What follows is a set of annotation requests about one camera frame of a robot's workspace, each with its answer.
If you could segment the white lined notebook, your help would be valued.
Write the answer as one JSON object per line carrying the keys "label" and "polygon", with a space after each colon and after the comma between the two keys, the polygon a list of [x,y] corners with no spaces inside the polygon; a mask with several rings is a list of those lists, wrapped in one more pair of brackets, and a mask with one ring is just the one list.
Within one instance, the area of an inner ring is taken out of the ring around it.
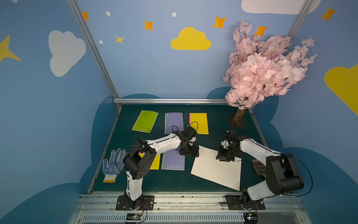
{"label": "white lined notebook", "polygon": [[183,131],[183,113],[166,113],[165,114],[165,134],[171,134],[173,131]]}

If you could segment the green cover notebook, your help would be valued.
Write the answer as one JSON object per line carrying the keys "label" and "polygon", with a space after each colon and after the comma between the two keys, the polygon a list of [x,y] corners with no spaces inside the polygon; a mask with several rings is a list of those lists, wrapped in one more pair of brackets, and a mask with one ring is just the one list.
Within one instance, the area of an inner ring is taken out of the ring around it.
{"label": "green cover notebook", "polygon": [[142,110],[132,131],[150,133],[157,119],[158,112]]}

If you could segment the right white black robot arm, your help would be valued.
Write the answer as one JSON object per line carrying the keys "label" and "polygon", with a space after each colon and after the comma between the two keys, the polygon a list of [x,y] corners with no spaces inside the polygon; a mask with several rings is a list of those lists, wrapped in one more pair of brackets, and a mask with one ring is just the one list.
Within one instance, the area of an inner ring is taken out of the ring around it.
{"label": "right white black robot arm", "polygon": [[282,154],[251,138],[240,137],[234,129],[228,130],[216,159],[235,161],[235,156],[240,153],[251,155],[266,167],[265,181],[243,189],[241,203],[257,202],[304,188],[304,180],[292,154]]}

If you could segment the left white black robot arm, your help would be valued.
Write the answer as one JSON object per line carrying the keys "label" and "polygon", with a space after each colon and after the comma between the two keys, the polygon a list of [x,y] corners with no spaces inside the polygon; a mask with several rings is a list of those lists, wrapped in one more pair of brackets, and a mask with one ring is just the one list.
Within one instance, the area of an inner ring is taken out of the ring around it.
{"label": "left white black robot arm", "polygon": [[196,129],[188,126],[184,131],[173,131],[156,140],[138,139],[123,158],[127,175],[127,199],[131,203],[139,204],[143,196],[143,178],[149,172],[156,156],[177,149],[180,155],[198,157],[199,147],[195,145],[197,134]]}

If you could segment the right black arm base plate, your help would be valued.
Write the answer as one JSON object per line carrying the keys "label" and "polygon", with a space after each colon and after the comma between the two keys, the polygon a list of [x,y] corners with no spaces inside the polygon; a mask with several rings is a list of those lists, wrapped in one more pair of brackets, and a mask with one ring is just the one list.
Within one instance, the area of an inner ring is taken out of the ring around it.
{"label": "right black arm base plate", "polygon": [[226,203],[229,210],[261,211],[266,210],[263,200],[252,201],[242,195],[226,195]]}

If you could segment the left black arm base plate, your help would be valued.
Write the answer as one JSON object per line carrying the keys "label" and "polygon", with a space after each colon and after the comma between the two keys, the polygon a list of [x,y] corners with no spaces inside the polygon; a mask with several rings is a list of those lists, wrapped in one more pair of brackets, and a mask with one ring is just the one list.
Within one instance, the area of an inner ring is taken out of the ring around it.
{"label": "left black arm base plate", "polygon": [[140,196],[135,201],[132,201],[126,194],[121,195],[117,199],[116,210],[117,211],[136,211],[140,209],[146,209],[152,211],[154,206],[154,196]]}

